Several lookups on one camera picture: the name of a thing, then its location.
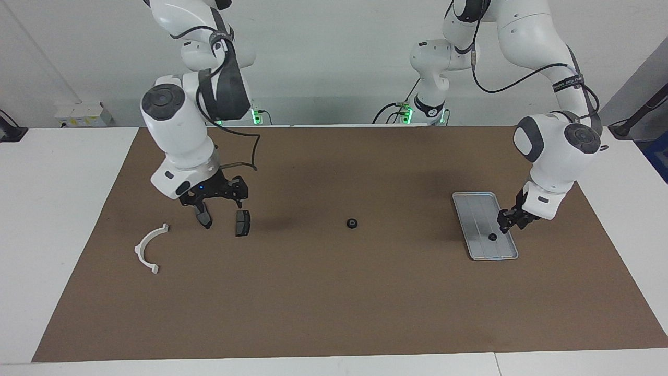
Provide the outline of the white semicircular bracket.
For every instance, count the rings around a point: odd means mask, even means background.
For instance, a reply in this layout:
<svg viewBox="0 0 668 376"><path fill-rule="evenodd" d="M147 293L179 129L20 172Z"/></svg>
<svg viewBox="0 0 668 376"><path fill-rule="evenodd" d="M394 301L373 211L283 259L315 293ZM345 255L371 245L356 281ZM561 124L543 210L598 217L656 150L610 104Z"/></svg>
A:
<svg viewBox="0 0 668 376"><path fill-rule="evenodd" d="M159 272L159 266L158 264L148 262L145 256L146 248L153 239L162 234L169 233L169 230L170 230L169 224L164 223L160 228L153 229L152 231L147 233L140 240L140 243L138 243L138 245L134 247L134 253L136 254L139 262L144 267L147 267L154 275L157 275L157 273Z"/></svg>

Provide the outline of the silver metal tray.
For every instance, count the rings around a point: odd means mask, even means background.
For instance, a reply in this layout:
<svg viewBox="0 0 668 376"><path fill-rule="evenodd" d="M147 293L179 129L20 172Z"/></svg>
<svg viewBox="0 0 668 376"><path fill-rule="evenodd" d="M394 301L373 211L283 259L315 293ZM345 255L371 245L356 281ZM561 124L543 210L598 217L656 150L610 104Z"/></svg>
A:
<svg viewBox="0 0 668 376"><path fill-rule="evenodd" d="M500 206L492 191L456 191L451 197L470 259L518 259L519 252L511 234L499 230ZM490 241L487 238L490 233L495 233L498 240Z"/></svg>

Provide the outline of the brown table mat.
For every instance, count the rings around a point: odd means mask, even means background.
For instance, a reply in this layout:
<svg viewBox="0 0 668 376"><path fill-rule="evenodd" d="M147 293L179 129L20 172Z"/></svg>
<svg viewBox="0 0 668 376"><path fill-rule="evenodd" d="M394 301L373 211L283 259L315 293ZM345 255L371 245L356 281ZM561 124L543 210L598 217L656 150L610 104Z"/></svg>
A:
<svg viewBox="0 0 668 376"><path fill-rule="evenodd" d="M503 207L530 165L511 127L263 128L237 206L159 193L139 130L35 362L665 348L579 186L552 221L512 234L516 260L469 258L452 201ZM349 218L359 221L349 229ZM144 267L134 247L153 229Z"/></svg>

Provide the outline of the black clamp mount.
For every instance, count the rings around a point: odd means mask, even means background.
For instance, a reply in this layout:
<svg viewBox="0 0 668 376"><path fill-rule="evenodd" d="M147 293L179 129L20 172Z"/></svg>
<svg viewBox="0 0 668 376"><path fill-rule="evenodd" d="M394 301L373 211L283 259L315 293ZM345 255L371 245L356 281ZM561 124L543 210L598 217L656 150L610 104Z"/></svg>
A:
<svg viewBox="0 0 668 376"><path fill-rule="evenodd" d="M0 109L0 143L18 143L29 129L19 126L4 110Z"/></svg>

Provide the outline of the blue bin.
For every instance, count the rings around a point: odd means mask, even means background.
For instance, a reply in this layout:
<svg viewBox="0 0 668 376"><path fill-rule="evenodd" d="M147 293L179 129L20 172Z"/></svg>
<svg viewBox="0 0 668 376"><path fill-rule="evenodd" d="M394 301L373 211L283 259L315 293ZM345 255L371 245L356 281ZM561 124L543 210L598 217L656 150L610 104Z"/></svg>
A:
<svg viewBox="0 0 668 376"><path fill-rule="evenodd" d="M668 130L645 147L642 154L668 184Z"/></svg>

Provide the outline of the white power box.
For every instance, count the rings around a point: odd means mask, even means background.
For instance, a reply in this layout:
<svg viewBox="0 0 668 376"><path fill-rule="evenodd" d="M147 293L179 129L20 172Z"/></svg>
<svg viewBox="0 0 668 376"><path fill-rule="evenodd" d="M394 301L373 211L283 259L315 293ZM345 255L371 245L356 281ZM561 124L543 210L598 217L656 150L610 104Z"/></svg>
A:
<svg viewBox="0 0 668 376"><path fill-rule="evenodd" d="M114 123L112 115L102 102L81 103L69 107L59 107L55 119L60 127L110 127Z"/></svg>

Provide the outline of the black stand with pole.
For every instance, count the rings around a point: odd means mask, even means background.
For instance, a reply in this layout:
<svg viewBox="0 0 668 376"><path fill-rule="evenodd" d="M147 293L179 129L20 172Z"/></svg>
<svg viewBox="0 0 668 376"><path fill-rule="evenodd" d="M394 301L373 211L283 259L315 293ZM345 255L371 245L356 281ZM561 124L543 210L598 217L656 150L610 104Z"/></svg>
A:
<svg viewBox="0 0 668 376"><path fill-rule="evenodd" d="M632 116L622 121L614 122L608 126L609 131L617 139L627 139L631 129L641 121L647 114L658 109L662 104L668 101L668 83L666 83L658 92L656 92L647 102L642 105Z"/></svg>

